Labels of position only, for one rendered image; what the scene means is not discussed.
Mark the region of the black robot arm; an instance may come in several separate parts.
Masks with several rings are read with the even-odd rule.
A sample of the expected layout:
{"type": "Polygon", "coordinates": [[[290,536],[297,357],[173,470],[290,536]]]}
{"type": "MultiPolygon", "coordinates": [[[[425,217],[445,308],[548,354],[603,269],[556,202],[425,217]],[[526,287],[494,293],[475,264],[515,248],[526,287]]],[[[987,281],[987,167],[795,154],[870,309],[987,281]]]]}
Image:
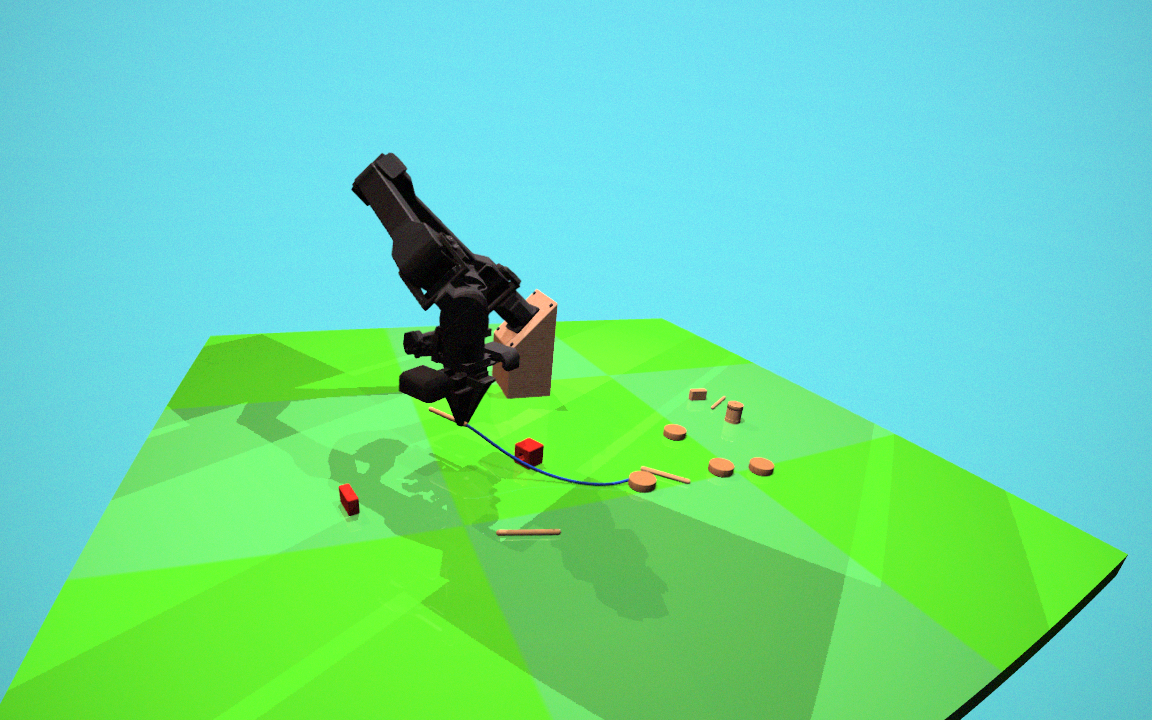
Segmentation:
{"type": "MultiPolygon", "coordinates": [[[[376,211],[393,240],[391,258],[397,264],[408,290],[422,310],[439,306],[445,338],[456,344],[472,344],[488,331],[493,310],[506,328],[518,334],[538,314],[540,306],[520,295],[520,279],[509,266],[467,249],[416,196],[410,174],[394,152],[378,156],[353,183],[353,194],[376,211]],[[426,290],[422,293],[420,290],[426,290]]],[[[444,334],[435,331],[404,333],[404,353],[431,356],[440,363],[444,334]]]]}

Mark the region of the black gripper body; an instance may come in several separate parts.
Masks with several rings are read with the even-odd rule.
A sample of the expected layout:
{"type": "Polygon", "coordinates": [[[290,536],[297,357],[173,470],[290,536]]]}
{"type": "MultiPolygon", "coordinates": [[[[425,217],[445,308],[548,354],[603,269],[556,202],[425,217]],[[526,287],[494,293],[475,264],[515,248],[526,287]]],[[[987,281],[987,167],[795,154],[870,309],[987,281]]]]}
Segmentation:
{"type": "MultiPolygon", "coordinates": [[[[440,325],[435,325],[435,333],[444,334],[440,325]]],[[[485,344],[485,338],[488,336],[492,336],[492,328],[472,344],[456,344],[444,334],[444,354],[440,356],[444,369],[420,365],[407,370],[399,376],[399,391],[404,395],[419,397],[425,404],[433,404],[440,397],[448,397],[450,391],[465,389],[467,377],[476,381],[488,377],[488,366],[502,363],[506,372],[518,367],[520,355],[516,348],[494,341],[485,344]]]]}

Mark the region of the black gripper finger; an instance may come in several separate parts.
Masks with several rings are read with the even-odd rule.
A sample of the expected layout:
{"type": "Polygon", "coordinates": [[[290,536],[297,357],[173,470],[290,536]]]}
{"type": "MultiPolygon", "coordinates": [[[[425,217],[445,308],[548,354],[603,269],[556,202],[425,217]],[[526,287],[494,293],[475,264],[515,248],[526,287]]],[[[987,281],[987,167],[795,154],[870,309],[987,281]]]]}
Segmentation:
{"type": "Polygon", "coordinates": [[[495,378],[492,376],[485,377],[480,379],[480,381],[476,381],[476,379],[467,377],[467,386],[473,388],[473,395],[471,397],[470,406],[468,406],[467,423],[471,419],[477,406],[482,404],[483,397],[486,395],[486,391],[492,387],[492,382],[495,382],[495,378]]]}
{"type": "Polygon", "coordinates": [[[472,395],[473,388],[467,386],[465,389],[450,391],[450,395],[447,397],[454,420],[456,420],[458,427],[463,427],[463,424],[465,424],[468,406],[470,406],[472,395]]]}

